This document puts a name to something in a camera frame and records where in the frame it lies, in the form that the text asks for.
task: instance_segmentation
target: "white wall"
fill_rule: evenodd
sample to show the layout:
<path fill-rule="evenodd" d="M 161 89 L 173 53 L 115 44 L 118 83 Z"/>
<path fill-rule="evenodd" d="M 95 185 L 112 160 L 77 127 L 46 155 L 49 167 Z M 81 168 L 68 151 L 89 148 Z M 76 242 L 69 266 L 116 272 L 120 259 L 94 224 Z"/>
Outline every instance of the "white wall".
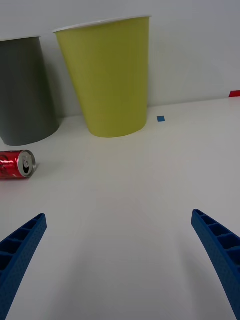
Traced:
<path fill-rule="evenodd" d="M 52 30 L 152 14 L 149 105 L 227 97 L 240 89 L 240 2 L 236 0 L 1 0 L 0 37 L 42 35 L 59 115 L 80 113 Z"/>

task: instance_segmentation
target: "yellow cup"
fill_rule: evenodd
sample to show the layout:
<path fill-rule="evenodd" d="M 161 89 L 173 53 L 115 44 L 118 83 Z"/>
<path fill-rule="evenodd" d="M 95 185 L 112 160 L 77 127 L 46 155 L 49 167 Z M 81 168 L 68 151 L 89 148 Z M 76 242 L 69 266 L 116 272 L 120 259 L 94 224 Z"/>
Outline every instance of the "yellow cup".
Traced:
<path fill-rule="evenodd" d="M 150 16 L 55 30 L 89 131 L 120 137 L 147 121 Z"/>

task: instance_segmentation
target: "red can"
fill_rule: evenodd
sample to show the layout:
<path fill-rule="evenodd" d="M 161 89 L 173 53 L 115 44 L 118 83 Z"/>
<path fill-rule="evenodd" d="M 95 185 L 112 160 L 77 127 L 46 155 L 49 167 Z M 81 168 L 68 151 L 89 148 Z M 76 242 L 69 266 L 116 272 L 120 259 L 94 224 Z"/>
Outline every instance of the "red can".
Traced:
<path fill-rule="evenodd" d="M 36 160 L 31 151 L 0 151 L 0 179 L 30 178 L 35 170 Z"/>

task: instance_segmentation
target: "can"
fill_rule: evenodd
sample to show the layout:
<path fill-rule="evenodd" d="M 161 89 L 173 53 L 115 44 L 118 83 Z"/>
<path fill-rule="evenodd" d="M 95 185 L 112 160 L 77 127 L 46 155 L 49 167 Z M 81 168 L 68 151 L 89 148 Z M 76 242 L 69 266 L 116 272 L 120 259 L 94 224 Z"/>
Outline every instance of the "can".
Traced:
<path fill-rule="evenodd" d="M 31 151 L 0 151 L 0 179 L 30 178 L 35 170 L 36 160 Z"/>

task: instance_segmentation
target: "gray cup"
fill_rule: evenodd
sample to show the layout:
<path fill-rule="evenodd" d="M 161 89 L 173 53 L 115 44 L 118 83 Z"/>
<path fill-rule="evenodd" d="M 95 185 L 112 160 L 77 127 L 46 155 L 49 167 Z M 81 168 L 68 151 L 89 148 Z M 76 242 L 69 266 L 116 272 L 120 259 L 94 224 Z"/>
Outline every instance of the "gray cup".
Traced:
<path fill-rule="evenodd" d="M 0 137 L 9 146 L 59 128 L 39 37 L 0 41 Z"/>

